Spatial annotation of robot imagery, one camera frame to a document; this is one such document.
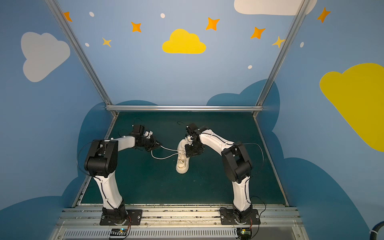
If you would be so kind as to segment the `white shoelace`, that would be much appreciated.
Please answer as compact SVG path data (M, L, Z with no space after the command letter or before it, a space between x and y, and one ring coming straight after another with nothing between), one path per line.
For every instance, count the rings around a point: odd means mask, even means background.
M177 156L178 153L179 152L176 149L170 149L164 146L159 146L158 148L151 150L151 156L156 160L166 160Z

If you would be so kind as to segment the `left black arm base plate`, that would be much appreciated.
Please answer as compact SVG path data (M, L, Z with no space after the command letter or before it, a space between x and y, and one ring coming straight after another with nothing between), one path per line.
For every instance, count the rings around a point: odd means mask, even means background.
M143 210L108 210L103 208L100 226L138 226L141 223Z

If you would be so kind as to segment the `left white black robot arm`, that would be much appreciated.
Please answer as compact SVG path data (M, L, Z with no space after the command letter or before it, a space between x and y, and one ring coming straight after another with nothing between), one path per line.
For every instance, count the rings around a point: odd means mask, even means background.
M144 148L150 152L161 146L152 131L143 125L133 125L126 136L91 142L84 169L85 174L97 183L103 200L101 226L132 226L133 221L126 210L116 181L118 153L132 148Z

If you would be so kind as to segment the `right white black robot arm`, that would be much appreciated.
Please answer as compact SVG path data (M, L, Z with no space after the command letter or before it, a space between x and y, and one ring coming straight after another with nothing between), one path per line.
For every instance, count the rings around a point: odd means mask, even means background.
M195 124L186 126L186 143L183 145L187 159L203 153L210 147L222 157L227 178L232 182L234 200L233 215L238 223L251 218L253 204L249 191L253 163L245 144L226 140L205 126Z

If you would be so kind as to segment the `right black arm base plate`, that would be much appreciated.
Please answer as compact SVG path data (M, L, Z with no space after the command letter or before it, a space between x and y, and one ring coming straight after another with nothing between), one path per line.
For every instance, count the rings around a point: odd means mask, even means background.
M243 212L238 210L220 208L222 225L259 225L261 223L258 210L249 208Z

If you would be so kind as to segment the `white sneaker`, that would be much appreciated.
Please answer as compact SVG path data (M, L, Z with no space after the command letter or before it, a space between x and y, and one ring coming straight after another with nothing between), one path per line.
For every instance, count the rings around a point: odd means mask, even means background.
M177 148L178 152L178 158L177 158L177 165L176 165L176 171L179 174L185 174L189 169L189 160L190 158L187 157L186 154L186 145L190 145L190 142L187 138L182 139Z

